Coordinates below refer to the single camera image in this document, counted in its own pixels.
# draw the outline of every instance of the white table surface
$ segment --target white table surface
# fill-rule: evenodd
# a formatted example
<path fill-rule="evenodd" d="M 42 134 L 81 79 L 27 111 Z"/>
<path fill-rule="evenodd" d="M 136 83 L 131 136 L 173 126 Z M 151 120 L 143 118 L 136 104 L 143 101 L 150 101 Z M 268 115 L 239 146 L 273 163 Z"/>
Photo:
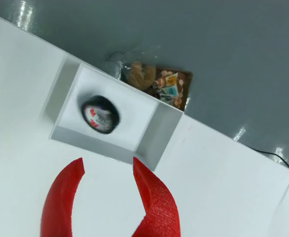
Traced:
<path fill-rule="evenodd" d="M 39 236 L 50 185 L 79 157 L 74 237 L 130 236 L 145 214 L 131 165 L 48 139 L 64 63 L 81 61 L 0 19 L 0 237 Z M 289 236 L 289 170 L 187 116 L 155 174 L 183 237 Z"/>

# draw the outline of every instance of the clear plastic bag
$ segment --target clear plastic bag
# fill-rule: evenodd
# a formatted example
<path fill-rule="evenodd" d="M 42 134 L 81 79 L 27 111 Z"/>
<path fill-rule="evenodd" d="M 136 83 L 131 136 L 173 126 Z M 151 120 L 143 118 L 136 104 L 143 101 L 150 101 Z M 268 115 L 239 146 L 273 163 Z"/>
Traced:
<path fill-rule="evenodd" d="M 145 91 L 153 85 L 159 46 L 139 47 L 119 59 L 122 76 L 133 87 Z"/>

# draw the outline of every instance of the black cable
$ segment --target black cable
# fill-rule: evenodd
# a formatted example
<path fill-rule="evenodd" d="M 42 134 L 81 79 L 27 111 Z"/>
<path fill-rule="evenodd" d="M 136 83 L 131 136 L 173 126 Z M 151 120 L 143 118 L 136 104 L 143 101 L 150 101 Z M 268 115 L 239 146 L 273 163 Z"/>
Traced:
<path fill-rule="evenodd" d="M 260 152 L 260 153 L 264 153 L 264 154 L 269 154 L 269 155 L 274 155 L 274 156 L 277 156 L 279 157 L 284 163 L 285 165 L 287 165 L 287 167 L 289 168 L 289 164 L 278 154 L 275 154 L 275 153 L 272 153 L 272 152 L 265 152 L 265 151 L 260 151 L 260 150 L 257 150 L 257 149 L 254 149 L 252 147 L 249 147 L 247 146 L 248 148 L 251 148 L 252 150 L 256 151 L 256 152 Z"/>

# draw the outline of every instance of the snack package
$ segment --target snack package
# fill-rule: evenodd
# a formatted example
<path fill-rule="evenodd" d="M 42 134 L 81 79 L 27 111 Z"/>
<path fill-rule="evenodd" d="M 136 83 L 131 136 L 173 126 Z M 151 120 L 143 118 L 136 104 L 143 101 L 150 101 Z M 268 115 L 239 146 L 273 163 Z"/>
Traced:
<path fill-rule="evenodd" d="M 176 69 L 157 68 L 156 80 L 145 92 L 182 111 L 189 99 L 193 74 Z"/>

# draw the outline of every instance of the white tray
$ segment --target white tray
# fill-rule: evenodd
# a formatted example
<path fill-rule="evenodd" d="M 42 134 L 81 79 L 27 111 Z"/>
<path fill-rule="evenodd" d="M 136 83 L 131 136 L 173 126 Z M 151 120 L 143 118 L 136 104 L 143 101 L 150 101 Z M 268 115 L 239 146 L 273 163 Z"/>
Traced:
<path fill-rule="evenodd" d="M 94 131 L 81 105 L 94 95 L 108 98 L 120 123 L 111 134 Z M 157 166 L 183 112 L 98 69 L 81 64 L 50 138 L 132 164 L 136 156 L 150 169 Z"/>

